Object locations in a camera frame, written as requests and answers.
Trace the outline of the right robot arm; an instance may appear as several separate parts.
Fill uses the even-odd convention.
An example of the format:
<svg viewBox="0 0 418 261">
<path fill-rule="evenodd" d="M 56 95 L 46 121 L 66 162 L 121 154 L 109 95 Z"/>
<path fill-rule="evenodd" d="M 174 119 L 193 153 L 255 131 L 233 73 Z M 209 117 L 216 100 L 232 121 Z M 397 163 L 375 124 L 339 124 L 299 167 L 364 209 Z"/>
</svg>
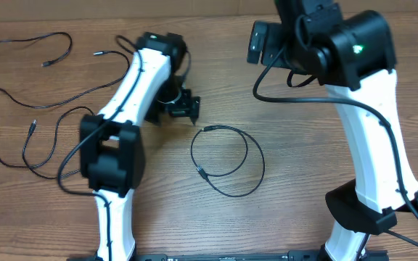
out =
<svg viewBox="0 0 418 261">
<path fill-rule="evenodd" d="M 333 1 L 277 1 L 279 22 L 256 21 L 247 61 L 317 81 L 325 97 L 278 97 L 280 104 L 333 104 L 355 177 L 329 191 L 332 233 L 318 250 L 289 260 L 386 260 L 367 251 L 371 236 L 392 234 L 398 212 L 418 218 L 418 181 L 406 156 L 396 103 L 396 53 L 387 20 L 374 10 L 344 18 Z"/>
</svg>

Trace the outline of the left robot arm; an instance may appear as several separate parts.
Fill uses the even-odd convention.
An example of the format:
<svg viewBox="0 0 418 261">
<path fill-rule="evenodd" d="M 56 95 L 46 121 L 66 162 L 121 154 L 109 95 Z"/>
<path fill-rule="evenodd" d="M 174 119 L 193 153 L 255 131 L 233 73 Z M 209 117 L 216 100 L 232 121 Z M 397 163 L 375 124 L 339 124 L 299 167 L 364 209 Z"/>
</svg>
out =
<svg viewBox="0 0 418 261">
<path fill-rule="evenodd" d="M 196 122 L 200 98 L 177 75 L 189 51 L 179 34 L 150 32 L 133 45 L 133 59 L 118 90 L 97 115 L 80 124 L 80 171 L 95 197 L 99 248 L 95 260 L 132 260 L 132 201 L 146 160 L 140 127 L 159 124 L 160 115 Z"/>
</svg>

